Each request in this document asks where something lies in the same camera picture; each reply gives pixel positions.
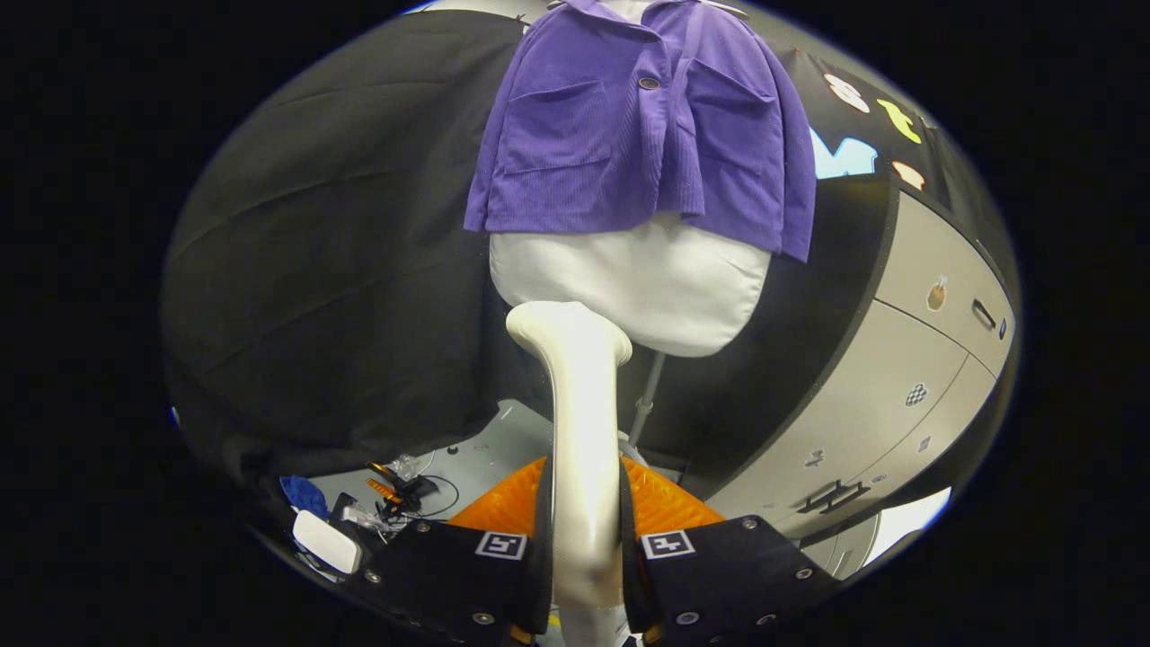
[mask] drawer handle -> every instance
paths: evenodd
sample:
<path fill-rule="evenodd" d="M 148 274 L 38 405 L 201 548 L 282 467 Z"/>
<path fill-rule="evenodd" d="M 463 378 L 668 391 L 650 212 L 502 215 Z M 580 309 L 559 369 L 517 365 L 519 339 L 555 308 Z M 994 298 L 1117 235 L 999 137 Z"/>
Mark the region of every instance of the drawer handle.
<path fill-rule="evenodd" d="M 859 483 L 854 484 L 854 492 L 852 492 L 849 496 L 846 496 L 846 499 L 843 499 L 842 501 L 836 501 L 836 502 L 831 503 L 830 506 L 827 506 L 827 509 L 823 510 L 823 511 L 821 511 L 821 513 L 819 513 L 819 514 L 820 515 L 829 515 L 829 514 L 834 513 L 835 510 L 838 510 L 843 506 L 846 506 L 851 501 L 854 501 L 856 499 L 862 496 L 864 494 L 866 494 L 868 492 L 871 492 L 871 488 L 862 487 L 862 482 L 859 482 Z"/>
<path fill-rule="evenodd" d="M 850 492 L 851 490 L 852 490 L 851 486 L 844 486 L 842 480 L 836 479 L 835 490 L 828 492 L 827 494 L 823 494 L 822 496 L 815 500 L 812 500 L 810 496 L 807 496 L 806 506 L 799 508 L 798 511 L 802 515 L 806 515 L 807 513 L 813 513 L 816 508 L 820 508 L 822 507 L 823 503 L 826 503 L 827 508 L 819 511 L 820 515 L 826 515 L 828 513 L 834 513 L 835 510 L 838 510 L 843 506 L 846 506 L 851 501 L 854 501 L 856 499 L 862 496 L 867 492 L 871 492 L 871 488 L 862 487 L 862 482 L 859 482 L 854 484 L 853 487 L 854 492 L 851 492 L 850 496 L 843 499 L 842 501 L 837 502 L 834 501 L 836 496 L 841 496 Z"/>
<path fill-rule="evenodd" d="M 974 299 L 974 309 L 977 309 L 980 313 L 982 313 L 983 316 L 987 317 L 987 321 L 990 323 L 990 330 L 994 331 L 996 323 L 998 323 L 998 319 L 991 316 L 989 311 L 987 311 L 987 306 L 982 305 L 982 301 L 980 301 L 979 299 Z"/>

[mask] blue fabric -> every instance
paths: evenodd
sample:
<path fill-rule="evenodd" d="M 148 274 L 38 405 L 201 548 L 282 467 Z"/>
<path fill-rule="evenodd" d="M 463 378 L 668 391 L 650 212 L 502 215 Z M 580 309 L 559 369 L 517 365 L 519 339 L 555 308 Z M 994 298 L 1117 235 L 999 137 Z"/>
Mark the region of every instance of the blue fabric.
<path fill-rule="evenodd" d="M 463 226 L 621 231 L 675 210 L 805 262 L 814 188 L 798 91 L 746 24 L 697 0 L 657 0 L 642 24 L 566 0 L 515 51 Z"/>
<path fill-rule="evenodd" d="M 323 493 L 315 487 L 315 484 L 304 477 L 279 477 L 279 487 L 283 488 L 288 501 L 296 508 L 307 510 L 321 519 L 331 516 Z"/>

